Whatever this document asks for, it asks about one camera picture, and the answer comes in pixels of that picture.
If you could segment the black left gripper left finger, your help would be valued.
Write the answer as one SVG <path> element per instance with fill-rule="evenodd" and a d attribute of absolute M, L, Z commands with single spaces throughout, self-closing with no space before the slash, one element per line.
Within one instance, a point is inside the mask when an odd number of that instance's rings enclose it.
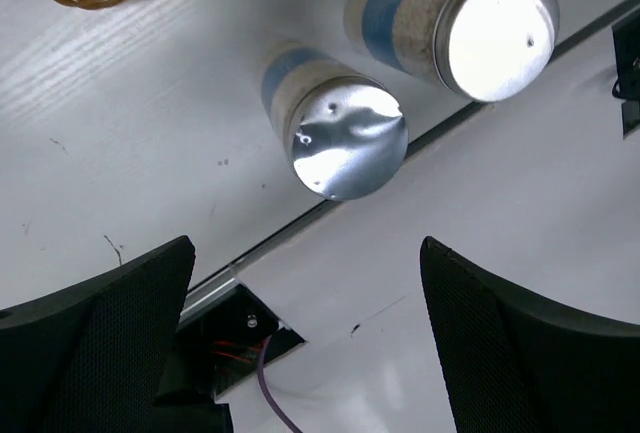
<path fill-rule="evenodd" d="M 146 431 L 194 263 L 181 236 L 3 310 L 2 431 Z"/>

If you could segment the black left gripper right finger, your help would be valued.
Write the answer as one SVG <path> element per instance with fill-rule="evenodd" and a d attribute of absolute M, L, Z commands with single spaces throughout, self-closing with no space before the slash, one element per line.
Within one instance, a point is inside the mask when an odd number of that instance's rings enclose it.
<path fill-rule="evenodd" d="M 638 431 L 638 325 L 546 298 L 433 237 L 420 272 L 457 431 Z"/>

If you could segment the silver lid blue label jar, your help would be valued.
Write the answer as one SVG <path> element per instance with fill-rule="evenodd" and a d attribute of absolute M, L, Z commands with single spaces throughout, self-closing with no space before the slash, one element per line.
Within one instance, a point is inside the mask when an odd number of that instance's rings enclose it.
<path fill-rule="evenodd" d="M 324 199 L 368 196 L 404 162 L 409 134 L 396 98 L 317 48 L 275 46 L 260 74 L 260 97 L 290 169 Z"/>

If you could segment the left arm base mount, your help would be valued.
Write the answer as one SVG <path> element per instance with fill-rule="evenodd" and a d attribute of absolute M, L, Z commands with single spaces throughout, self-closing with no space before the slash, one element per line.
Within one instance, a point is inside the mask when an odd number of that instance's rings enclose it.
<path fill-rule="evenodd" d="M 223 395 L 305 340 L 248 288 L 238 285 L 182 321 L 152 411 L 151 432 L 234 432 Z"/>

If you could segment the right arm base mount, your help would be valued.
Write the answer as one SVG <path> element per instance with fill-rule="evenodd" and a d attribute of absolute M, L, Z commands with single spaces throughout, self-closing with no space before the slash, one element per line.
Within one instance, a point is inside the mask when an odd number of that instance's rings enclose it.
<path fill-rule="evenodd" d="M 621 100 L 623 137 L 639 130 L 639 10 L 612 27 L 617 78 L 611 94 Z"/>

